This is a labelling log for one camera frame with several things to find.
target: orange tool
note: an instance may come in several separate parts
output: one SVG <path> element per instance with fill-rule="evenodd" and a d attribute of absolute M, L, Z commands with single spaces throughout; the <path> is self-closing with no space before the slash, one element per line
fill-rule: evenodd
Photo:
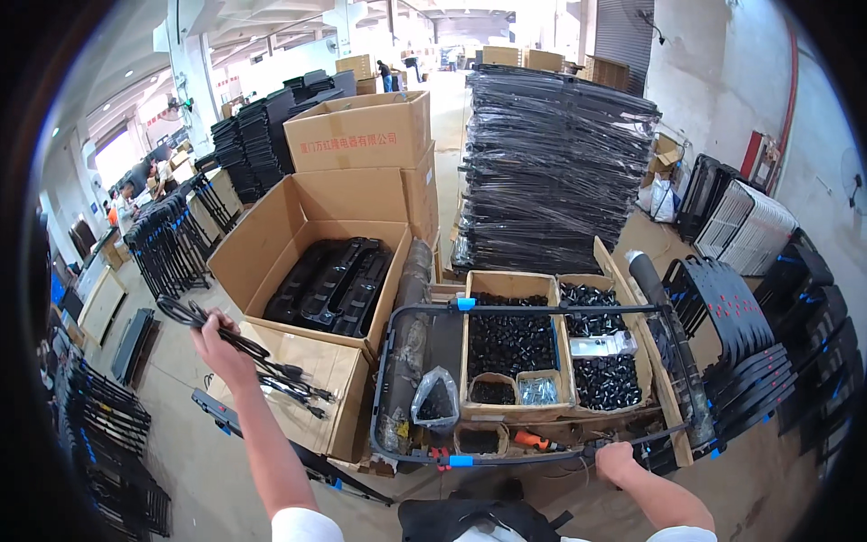
<path fill-rule="evenodd" d="M 519 430 L 515 434 L 514 440 L 518 444 L 532 446 L 541 452 L 563 452 L 567 449 L 561 444 L 557 444 L 556 442 L 550 441 L 548 439 L 543 439 L 537 434 L 527 433 L 523 430 Z"/>

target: hand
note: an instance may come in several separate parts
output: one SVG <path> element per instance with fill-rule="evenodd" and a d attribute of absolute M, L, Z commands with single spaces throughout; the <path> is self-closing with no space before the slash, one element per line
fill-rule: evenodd
<path fill-rule="evenodd" d="M 223 379 L 229 390 L 235 394 L 242 389 L 258 389 L 256 363 L 253 358 L 243 354 L 220 338 L 218 330 L 223 327 L 240 334 L 241 329 L 220 309 L 205 311 L 208 321 L 201 330 L 190 328 L 192 342 L 202 360 L 214 373 Z"/>
<path fill-rule="evenodd" d="M 628 442 L 612 442 L 596 452 L 596 473 L 602 480 L 618 486 L 632 476 L 636 469 L 643 471 L 632 458 L 632 445 Z"/>

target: black cable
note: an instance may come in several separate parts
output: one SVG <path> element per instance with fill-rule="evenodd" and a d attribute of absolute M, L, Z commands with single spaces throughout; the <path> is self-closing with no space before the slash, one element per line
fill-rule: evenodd
<path fill-rule="evenodd" d="M 185 326 L 201 329 L 205 325 L 205 322 L 207 322 L 207 313 L 194 301 L 189 301 L 188 305 L 188 307 L 185 307 L 180 301 L 172 297 L 164 295 L 157 297 L 157 306 L 160 307 L 160 310 L 166 316 Z M 303 380 L 303 369 L 296 365 L 269 362 L 266 359 L 271 357 L 271 353 L 268 350 L 263 348 L 259 343 L 245 336 L 240 336 L 234 331 L 221 327 L 218 333 L 221 339 L 235 347 L 238 351 L 250 356 L 256 365 L 262 369 L 256 372 L 259 383 L 285 393 L 300 403 L 316 418 L 323 420 L 327 417 L 325 411 L 312 406 L 310 400 L 318 397 L 327 402 L 334 402 L 336 398 L 327 389 L 314 388 L 305 382 Z M 210 379 L 206 376 L 205 387 L 209 385 Z"/>

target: concrete floor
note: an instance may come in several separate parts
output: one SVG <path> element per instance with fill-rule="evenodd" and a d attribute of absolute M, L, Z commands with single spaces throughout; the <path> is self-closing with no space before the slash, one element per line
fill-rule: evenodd
<path fill-rule="evenodd" d="M 445 237 L 444 257 L 449 253 L 448 231 L 453 222 L 460 184 L 456 166 L 460 159 L 462 127 L 468 100 L 462 76 L 434 74 L 432 131 L 437 140 L 436 166 L 440 224 Z M 650 224 L 642 215 L 630 218 L 615 252 L 642 248 L 661 268 L 684 250 L 676 236 Z M 123 323 L 140 307 L 155 303 L 135 264 L 119 273 L 129 290 L 116 323 L 101 350 L 88 353 L 98 370 L 108 372 Z M 204 307 L 218 306 L 239 319 L 238 308 L 214 284 L 187 298 Z M 195 540 L 269 540 L 271 528 L 250 476 L 243 442 L 226 436 L 191 400 L 196 387 L 203 388 L 208 368 L 196 355 L 188 331 L 158 316 L 162 327 L 143 371 L 138 393 L 153 417 L 146 464 L 173 499 L 172 538 Z M 712 335 L 699 336 L 692 344 L 696 356 L 707 362 L 718 351 Z M 672 479 L 704 500 L 716 520 L 720 540 L 776 540 L 792 529 L 818 487 L 813 457 L 798 457 L 798 436 L 778 439 L 775 420 L 759 424 L 736 441 L 718 459 L 704 458 Z M 460 470 L 440 474 L 430 468 L 393 480 L 356 475 L 364 483 L 397 500 L 436 499 L 446 496 L 464 479 L 484 477 L 491 485 L 508 476 L 525 484 L 527 500 L 549 518 L 569 510 L 575 518 L 563 527 L 564 536 L 605 540 L 644 540 L 652 532 L 649 522 L 623 492 L 596 480 L 592 470 L 576 472 L 580 463 L 562 462 L 511 471 Z M 396 506 L 359 500 L 319 484 L 314 492 L 323 513 L 343 529 L 346 540 L 398 540 L 401 529 Z"/>

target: blue clip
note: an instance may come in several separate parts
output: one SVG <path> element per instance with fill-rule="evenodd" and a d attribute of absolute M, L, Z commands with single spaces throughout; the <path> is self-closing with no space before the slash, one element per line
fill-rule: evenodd
<path fill-rule="evenodd" d="M 458 297 L 458 310 L 470 310 L 476 306 L 475 297 Z"/>
<path fill-rule="evenodd" d="M 473 457 L 471 455 L 449 455 L 448 466 L 450 467 L 472 467 Z"/>

